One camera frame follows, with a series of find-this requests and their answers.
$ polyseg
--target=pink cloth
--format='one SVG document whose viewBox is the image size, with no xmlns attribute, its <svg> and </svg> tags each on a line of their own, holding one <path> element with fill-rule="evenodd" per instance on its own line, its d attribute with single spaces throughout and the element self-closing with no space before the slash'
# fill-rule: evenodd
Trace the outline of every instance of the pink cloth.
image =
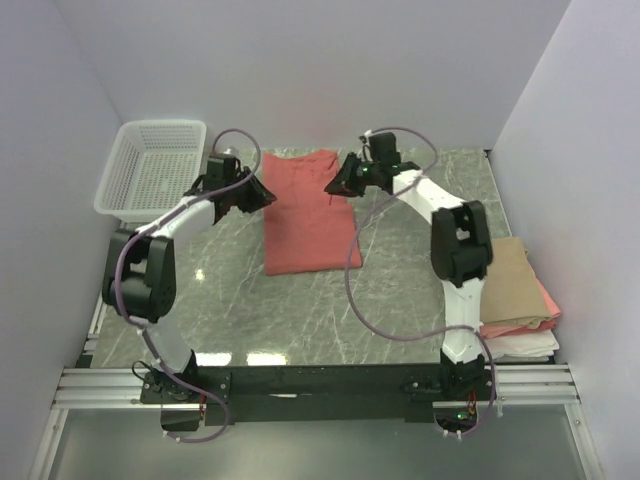
<svg viewBox="0 0 640 480">
<path fill-rule="evenodd" d="M 265 273 L 343 268 L 355 235 L 353 207 L 324 187 L 340 169 L 338 154 L 319 150 L 297 158 L 265 153 L 264 185 L 278 200 L 264 209 Z M 352 268 L 362 266 L 360 249 Z"/>
<path fill-rule="evenodd" d="M 536 281 L 538 282 L 538 287 L 540 287 L 540 293 L 542 293 L 544 303 L 551 314 L 551 319 L 540 322 L 540 326 L 538 328 L 527 328 L 518 325 L 485 325 L 480 327 L 480 333 L 484 338 L 489 339 L 501 337 L 503 335 L 523 335 L 526 333 L 543 332 L 556 327 L 556 319 L 562 312 L 556 302 L 551 298 L 551 295 L 549 295 L 549 292 L 547 292 L 547 289 L 544 288 L 544 285 L 540 283 L 540 280 Z"/>
</svg>

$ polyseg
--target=stack of folded clothes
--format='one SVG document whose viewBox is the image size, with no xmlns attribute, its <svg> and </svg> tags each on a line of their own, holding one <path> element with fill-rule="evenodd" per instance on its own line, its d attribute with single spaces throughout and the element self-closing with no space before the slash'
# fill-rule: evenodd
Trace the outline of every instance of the stack of folded clothes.
<svg viewBox="0 0 640 480">
<path fill-rule="evenodd" d="M 559 348 L 551 329 L 560 309 L 536 278 L 518 237 L 493 240 L 482 292 L 480 328 L 496 357 L 548 357 Z"/>
</svg>

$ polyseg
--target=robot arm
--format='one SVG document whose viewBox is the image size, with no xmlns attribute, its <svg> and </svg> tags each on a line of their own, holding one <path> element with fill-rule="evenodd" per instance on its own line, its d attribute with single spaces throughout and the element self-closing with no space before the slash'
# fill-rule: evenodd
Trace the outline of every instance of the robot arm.
<svg viewBox="0 0 640 480">
<path fill-rule="evenodd" d="M 168 314 L 176 297 L 175 250 L 186 246 L 198 233 L 217 223 L 231 207 L 253 213 L 276 200 L 256 177 L 239 188 L 207 200 L 197 197 L 234 184 L 249 175 L 247 167 L 230 151 L 213 154 L 204 175 L 172 210 L 151 224 L 135 231 L 116 231 L 109 245 L 102 297 L 117 309 L 115 270 L 118 257 L 126 243 L 138 232 L 158 224 L 161 228 L 138 241 L 125 257 L 122 273 L 122 294 L 130 318 L 146 329 L 159 356 L 177 374 L 195 371 L 195 354 L 184 341 L 178 323 Z M 134 268 L 143 265 L 144 271 Z"/>
<path fill-rule="evenodd" d="M 363 196 L 367 186 L 389 194 L 404 192 L 397 198 L 432 225 L 431 263 L 444 288 L 446 325 L 477 331 L 484 277 L 493 256 L 484 207 L 451 195 L 423 177 L 415 163 L 401 162 L 393 133 L 365 135 L 362 140 L 371 161 L 350 153 L 325 191 L 349 197 Z M 408 188 L 416 180 L 417 185 Z M 445 333 L 442 354 L 456 365 L 476 361 L 482 351 L 472 332 L 453 330 Z"/>
</svg>

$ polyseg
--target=beige cloth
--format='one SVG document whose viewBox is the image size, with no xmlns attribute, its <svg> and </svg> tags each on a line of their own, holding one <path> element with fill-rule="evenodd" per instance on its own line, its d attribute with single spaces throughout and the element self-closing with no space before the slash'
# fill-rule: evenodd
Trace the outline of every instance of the beige cloth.
<svg viewBox="0 0 640 480">
<path fill-rule="evenodd" d="M 492 241 L 493 262 L 482 291 L 480 320 L 485 325 L 538 328 L 551 312 L 540 292 L 527 252 L 518 237 Z"/>
</svg>

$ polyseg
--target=white wall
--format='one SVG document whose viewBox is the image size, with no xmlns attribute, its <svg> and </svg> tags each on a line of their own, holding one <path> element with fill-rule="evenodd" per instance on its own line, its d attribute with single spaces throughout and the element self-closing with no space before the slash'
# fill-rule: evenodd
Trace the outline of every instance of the white wall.
<svg viewBox="0 0 640 480">
<path fill-rule="evenodd" d="M 119 126 L 55 5 L 0 1 L 0 469 L 26 478 L 81 352 L 108 232 L 93 194 Z"/>
<path fill-rule="evenodd" d="M 123 120 L 493 147 L 569 0 L 56 0 Z"/>
<path fill-rule="evenodd" d="M 573 0 L 492 154 L 612 479 L 637 478 L 640 3 Z"/>
</svg>

